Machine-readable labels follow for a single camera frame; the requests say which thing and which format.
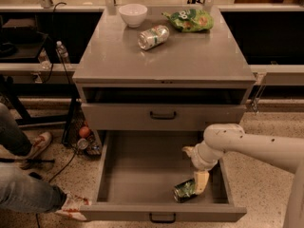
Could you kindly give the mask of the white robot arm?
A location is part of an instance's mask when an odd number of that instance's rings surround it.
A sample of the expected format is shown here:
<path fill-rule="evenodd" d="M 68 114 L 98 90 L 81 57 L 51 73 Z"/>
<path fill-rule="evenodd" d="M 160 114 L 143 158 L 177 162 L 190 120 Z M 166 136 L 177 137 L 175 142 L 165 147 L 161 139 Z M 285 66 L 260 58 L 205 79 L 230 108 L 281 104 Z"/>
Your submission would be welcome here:
<path fill-rule="evenodd" d="M 194 172 L 196 195 L 209 179 L 208 171 L 226 152 L 238 152 L 294 173 L 283 228 L 304 228 L 304 140 L 247 134 L 238 124 L 212 124 L 203 133 L 203 141 L 182 149 L 197 168 Z"/>

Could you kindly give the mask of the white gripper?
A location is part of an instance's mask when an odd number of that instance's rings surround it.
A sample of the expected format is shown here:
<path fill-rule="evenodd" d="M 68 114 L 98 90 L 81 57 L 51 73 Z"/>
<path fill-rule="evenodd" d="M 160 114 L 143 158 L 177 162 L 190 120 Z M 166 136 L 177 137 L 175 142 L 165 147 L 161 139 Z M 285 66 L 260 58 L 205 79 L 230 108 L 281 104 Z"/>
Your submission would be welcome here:
<path fill-rule="evenodd" d="M 195 194 L 200 195 L 204 192 L 209 180 L 209 170 L 211 170 L 224 155 L 223 151 L 213 149 L 205 142 L 193 146 L 184 146 L 181 150 L 199 170 L 194 172 Z"/>

